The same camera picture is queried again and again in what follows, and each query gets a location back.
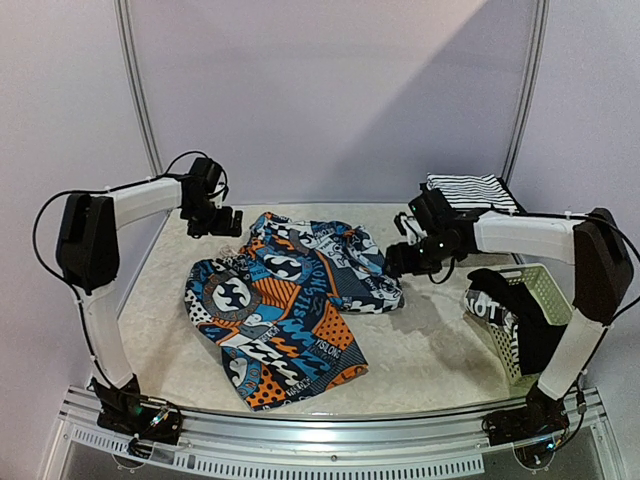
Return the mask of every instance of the colorful shorts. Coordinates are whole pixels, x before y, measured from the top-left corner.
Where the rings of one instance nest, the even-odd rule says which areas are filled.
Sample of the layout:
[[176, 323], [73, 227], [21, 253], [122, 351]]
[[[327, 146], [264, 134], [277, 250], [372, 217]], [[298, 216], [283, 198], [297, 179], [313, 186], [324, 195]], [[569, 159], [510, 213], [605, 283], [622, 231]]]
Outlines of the colorful shorts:
[[253, 410], [313, 397], [363, 374], [367, 362], [339, 311], [404, 303], [362, 227], [261, 215], [239, 255], [196, 263], [185, 303]]

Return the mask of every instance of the textured white mat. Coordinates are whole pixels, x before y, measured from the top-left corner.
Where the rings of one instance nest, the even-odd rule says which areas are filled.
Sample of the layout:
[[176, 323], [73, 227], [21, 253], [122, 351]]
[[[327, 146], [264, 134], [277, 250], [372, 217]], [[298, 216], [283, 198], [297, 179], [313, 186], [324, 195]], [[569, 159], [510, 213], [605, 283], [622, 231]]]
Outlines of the textured white mat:
[[[393, 217], [404, 204], [312, 204], [243, 207], [244, 228], [263, 212], [293, 219], [341, 220], [364, 225], [383, 253], [402, 240]], [[186, 235], [178, 212], [169, 218], [120, 317], [125, 350], [145, 394], [198, 408], [248, 413], [220, 364], [220, 352], [187, 317], [184, 283], [194, 262], [214, 258], [241, 239]], [[402, 280], [406, 305], [383, 315], [343, 314], [369, 372], [276, 413], [399, 413], [503, 399], [509, 384], [489, 334], [463, 314], [466, 275], [474, 268], [510, 263], [509, 256], [475, 256], [444, 285], [426, 276]]]

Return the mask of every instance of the clothing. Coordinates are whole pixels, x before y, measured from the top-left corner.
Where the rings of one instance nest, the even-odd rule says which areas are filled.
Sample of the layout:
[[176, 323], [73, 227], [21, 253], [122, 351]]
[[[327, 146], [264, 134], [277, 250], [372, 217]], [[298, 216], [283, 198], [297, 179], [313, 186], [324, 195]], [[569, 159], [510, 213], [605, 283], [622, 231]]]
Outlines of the clothing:
[[191, 321], [222, 347], [240, 397], [253, 410], [274, 408], [365, 373], [339, 311], [380, 313], [404, 303], [371, 235], [272, 213], [250, 233], [239, 255], [196, 263], [185, 296]]
[[509, 285], [498, 272], [481, 268], [467, 276], [469, 313], [502, 328], [511, 337], [511, 356], [522, 375], [541, 373], [551, 361], [566, 326], [549, 325], [524, 283]]
[[522, 207], [509, 192], [507, 186], [495, 175], [474, 177], [470, 175], [427, 175], [427, 188], [438, 189], [456, 210], [495, 208], [513, 210]]

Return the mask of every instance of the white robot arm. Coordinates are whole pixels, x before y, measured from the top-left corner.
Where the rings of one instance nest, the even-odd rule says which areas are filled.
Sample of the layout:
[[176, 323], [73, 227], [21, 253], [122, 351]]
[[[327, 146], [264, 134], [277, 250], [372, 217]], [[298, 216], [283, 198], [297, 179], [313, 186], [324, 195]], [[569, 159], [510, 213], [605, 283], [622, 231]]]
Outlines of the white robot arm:
[[222, 206], [227, 192], [224, 169], [208, 157], [199, 157], [187, 174], [164, 174], [105, 192], [69, 195], [56, 260], [63, 280], [77, 297], [93, 362], [92, 386], [102, 403], [101, 427], [175, 444], [182, 421], [176, 406], [141, 394], [125, 355], [115, 311], [118, 230], [154, 213], [179, 208], [187, 221], [187, 234], [194, 238], [240, 236], [242, 212]]
[[436, 273], [446, 258], [473, 253], [517, 253], [560, 260], [575, 267], [573, 317], [549, 364], [514, 415], [485, 419], [492, 443], [504, 443], [566, 428], [563, 398], [593, 356], [633, 278], [622, 232], [602, 208], [589, 215], [500, 213], [488, 208], [456, 210], [438, 189], [422, 185], [409, 203], [412, 217], [395, 223], [407, 242], [386, 253], [388, 273]]

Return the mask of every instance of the white plastic basket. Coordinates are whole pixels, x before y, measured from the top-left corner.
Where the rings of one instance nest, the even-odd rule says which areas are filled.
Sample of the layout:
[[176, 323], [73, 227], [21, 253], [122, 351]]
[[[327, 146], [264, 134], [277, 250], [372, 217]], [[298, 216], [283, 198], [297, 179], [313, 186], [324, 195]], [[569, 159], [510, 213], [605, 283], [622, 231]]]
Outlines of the white plastic basket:
[[[524, 283], [542, 308], [550, 325], [569, 323], [573, 315], [573, 307], [565, 298], [547, 267], [540, 263], [533, 263], [498, 267], [493, 270], [500, 273], [509, 282], [509, 285]], [[526, 387], [533, 384], [538, 375], [522, 375], [520, 365], [514, 362], [511, 355], [510, 335], [501, 328], [489, 327], [489, 332], [498, 350], [504, 371], [509, 378], [509, 383], [514, 387]]]

